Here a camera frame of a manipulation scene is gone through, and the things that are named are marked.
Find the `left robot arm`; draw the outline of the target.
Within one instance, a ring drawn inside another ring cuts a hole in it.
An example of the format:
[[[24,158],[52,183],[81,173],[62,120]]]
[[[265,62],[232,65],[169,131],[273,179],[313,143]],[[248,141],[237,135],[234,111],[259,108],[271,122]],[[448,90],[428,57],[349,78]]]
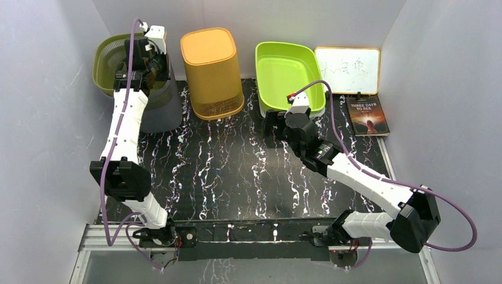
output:
[[[112,65],[108,79],[114,109],[101,157],[89,171],[99,185],[102,221],[108,226],[107,198],[131,209],[141,218],[143,231],[162,246],[176,241],[177,231],[168,225],[168,212],[151,192],[150,172],[139,165],[137,145],[150,91],[169,79],[168,57],[159,38],[136,34],[122,42],[125,54]]]

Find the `orange slatted plastic basket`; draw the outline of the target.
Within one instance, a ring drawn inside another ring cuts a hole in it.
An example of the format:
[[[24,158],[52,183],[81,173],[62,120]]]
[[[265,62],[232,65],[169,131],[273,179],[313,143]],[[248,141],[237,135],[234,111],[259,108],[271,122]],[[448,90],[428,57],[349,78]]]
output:
[[[206,121],[240,112],[244,94],[236,44],[229,30],[207,28],[180,40],[195,115]]]

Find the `olive green slatted basket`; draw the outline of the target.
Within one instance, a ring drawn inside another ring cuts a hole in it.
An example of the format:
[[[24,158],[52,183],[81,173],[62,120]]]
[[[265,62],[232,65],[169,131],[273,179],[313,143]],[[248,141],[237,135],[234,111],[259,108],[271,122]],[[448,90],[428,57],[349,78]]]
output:
[[[120,34],[104,40],[97,48],[92,71],[92,78],[98,88],[104,94],[114,96],[114,77],[117,67],[121,63],[126,63],[126,52],[128,47],[124,42],[130,37],[129,34]],[[175,84],[171,83],[173,76],[170,74],[169,56],[163,53],[161,56],[165,62],[165,75],[156,79],[151,88],[147,109],[157,109],[167,105],[172,100],[172,92],[169,90]]]

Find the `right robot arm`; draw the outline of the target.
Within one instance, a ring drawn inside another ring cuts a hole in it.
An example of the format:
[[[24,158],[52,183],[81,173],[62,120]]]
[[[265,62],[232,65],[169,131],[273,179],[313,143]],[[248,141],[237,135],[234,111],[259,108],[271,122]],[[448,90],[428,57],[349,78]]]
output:
[[[440,223],[436,198],[424,189],[387,183],[372,169],[352,163],[342,148],[318,136],[307,114],[268,110],[263,136],[276,133],[302,164],[325,178],[340,182],[370,199],[381,213],[347,209],[324,231],[310,233],[315,245],[348,245],[361,237],[392,240],[402,249],[419,253]]]

